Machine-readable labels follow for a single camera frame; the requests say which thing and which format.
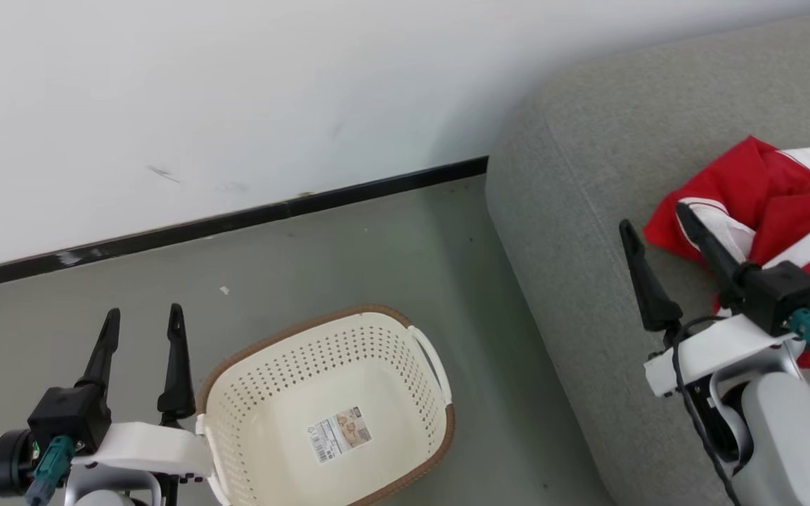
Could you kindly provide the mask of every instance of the laundry basket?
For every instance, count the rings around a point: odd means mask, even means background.
[[[427,473],[454,435],[446,371],[398,311],[360,306],[232,356],[206,381],[205,436],[218,500],[358,506]]]

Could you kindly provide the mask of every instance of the cable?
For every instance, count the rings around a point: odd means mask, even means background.
[[[694,327],[695,325],[699,325],[701,323],[706,323],[706,321],[717,321],[723,320],[724,317],[721,316],[702,316],[700,318],[695,318],[693,320],[687,321],[684,323],[681,329],[677,332],[676,335],[673,337],[672,348],[674,351],[674,356],[672,358],[672,362],[674,365],[674,372],[677,374],[677,388],[681,392],[681,396],[683,397],[683,406],[686,407],[687,413],[689,417],[692,419],[693,428],[695,428],[695,434],[698,435],[698,438],[702,440],[702,446],[705,448],[705,453],[708,454],[708,458],[711,459],[711,464],[714,465],[714,473],[717,473],[717,477],[724,483],[724,490],[727,492],[727,497],[730,498],[730,501],[733,503],[733,506],[742,506],[740,503],[739,497],[736,497],[736,492],[733,490],[733,484],[730,483],[730,478],[727,476],[727,473],[724,471],[724,467],[722,467],[720,460],[718,460],[717,452],[714,451],[714,446],[711,445],[711,441],[708,440],[708,436],[705,433],[705,428],[702,426],[701,420],[698,419],[697,414],[695,414],[695,408],[692,406],[692,399],[689,397],[689,393],[686,389],[686,384],[683,381],[683,374],[681,372],[681,359],[679,359],[679,344],[684,337],[687,336],[689,333],[689,329]]]

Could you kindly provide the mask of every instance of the sofa cushion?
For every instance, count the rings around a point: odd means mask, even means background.
[[[724,504],[681,399],[656,398],[617,234],[746,135],[810,146],[810,17],[646,49],[560,74],[489,158],[489,212],[616,503]],[[687,317],[714,286],[662,251]]]

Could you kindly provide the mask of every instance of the red jacket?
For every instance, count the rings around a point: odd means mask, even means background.
[[[664,199],[645,227],[646,237],[701,262],[675,215],[680,201],[737,260],[762,266],[790,260],[810,272],[810,148],[781,151],[746,138]],[[810,368],[810,352],[798,363]]]

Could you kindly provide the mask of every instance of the sticker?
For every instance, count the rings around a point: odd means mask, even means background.
[[[308,428],[308,437],[318,463],[326,464],[369,442],[371,433],[361,410],[354,407],[315,423]]]

